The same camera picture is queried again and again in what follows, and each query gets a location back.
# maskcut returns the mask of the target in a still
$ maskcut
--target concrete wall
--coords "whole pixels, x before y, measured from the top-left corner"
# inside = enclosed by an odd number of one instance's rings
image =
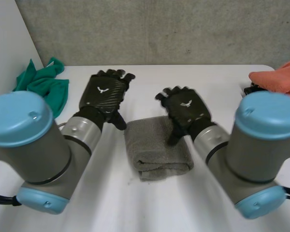
[[[43,63],[290,60],[290,0],[16,0]]]

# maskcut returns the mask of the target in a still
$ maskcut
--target folded towel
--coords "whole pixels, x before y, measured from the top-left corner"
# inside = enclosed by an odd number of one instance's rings
[[[261,88],[290,95],[290,62],[275,71],[251,72],[249,78]]]
[[[129,160],[141,180],[159,180],[185,174],[193,168],[191,154],[184,138],[168,146],[172,122],[167,116],[129,122],[125,131]]]
[[[39,94],[50,106],[56,118],[68,100],[69,80],[55,79],[63,70],[63,63],[54,57],[40,70],[36,70],[30,60],[27,69],[17,77],[17,85],[13,91],[28,90]]]

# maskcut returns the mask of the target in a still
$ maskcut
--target carbon fiber glove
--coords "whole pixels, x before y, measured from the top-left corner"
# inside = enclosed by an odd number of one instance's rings
[[[156,96],[156,100],[161,101],[174,124],[169,145],[175,145],[184,135],[192,135],[191,128],[193,124],[197,125],[196,121],[212,123],[210,112],[194,89],[188,87],[181,89],[178,86],[172,90],[165,88]]]
[[[80,100],[80,110],[94,107],[103,116],[104,122],[112,123],[119,130],[127,125],[119,114],[119,105],[124,99],[129,83],[135,75],[128,73],[124,78],[124,70],[99,71],[92,75]]]

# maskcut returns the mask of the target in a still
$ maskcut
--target gray towel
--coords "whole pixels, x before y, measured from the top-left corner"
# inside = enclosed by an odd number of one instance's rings
[[[167,116],[129,122],[125,130],[128,157],[141,180],[159,180],[182,175],[193,168],[184,138],[175,146],[166,144],[172,122]]]

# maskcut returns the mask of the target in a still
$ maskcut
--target white wall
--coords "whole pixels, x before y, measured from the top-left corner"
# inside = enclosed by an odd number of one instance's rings
[[[30,59],[43,67],[15,1],[0,0],[0,94],[15,87]]]

